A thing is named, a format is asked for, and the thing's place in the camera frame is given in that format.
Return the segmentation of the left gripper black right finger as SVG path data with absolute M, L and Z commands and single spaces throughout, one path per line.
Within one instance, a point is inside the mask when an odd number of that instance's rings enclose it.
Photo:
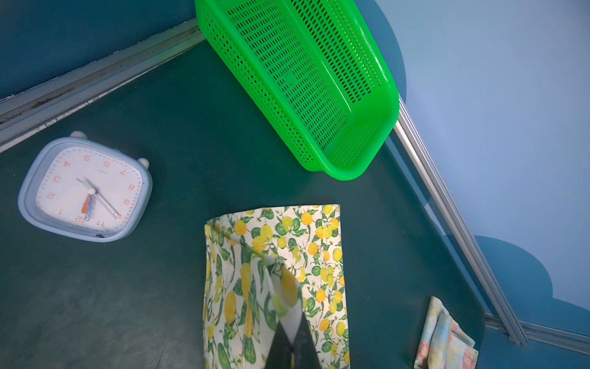
M 292 344 L 292 368 L 321 369 L 321 363 L 305 314 L 301 315 L 297 334 Z

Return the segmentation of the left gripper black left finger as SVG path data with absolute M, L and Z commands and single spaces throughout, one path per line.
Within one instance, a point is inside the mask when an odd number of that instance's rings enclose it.
M 279 322 L 269 355 L 267 357 L 265 369 L 290 369 L 292 368 L 292 345 L 289 338 Z

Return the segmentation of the green lemon print skirt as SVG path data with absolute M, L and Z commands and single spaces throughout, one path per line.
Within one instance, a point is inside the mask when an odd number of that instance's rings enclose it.
M 322 368 L 350 367 L 339 205 L 236 212 L 204 231 L 206 367 L 264 367 L 295 316 L 308 324 Z

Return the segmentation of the pastel floral skirt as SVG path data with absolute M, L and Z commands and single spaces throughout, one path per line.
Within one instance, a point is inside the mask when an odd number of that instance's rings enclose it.
M 439 298 L 430 298 L 414 368 L 474 369 L 479 352 Z

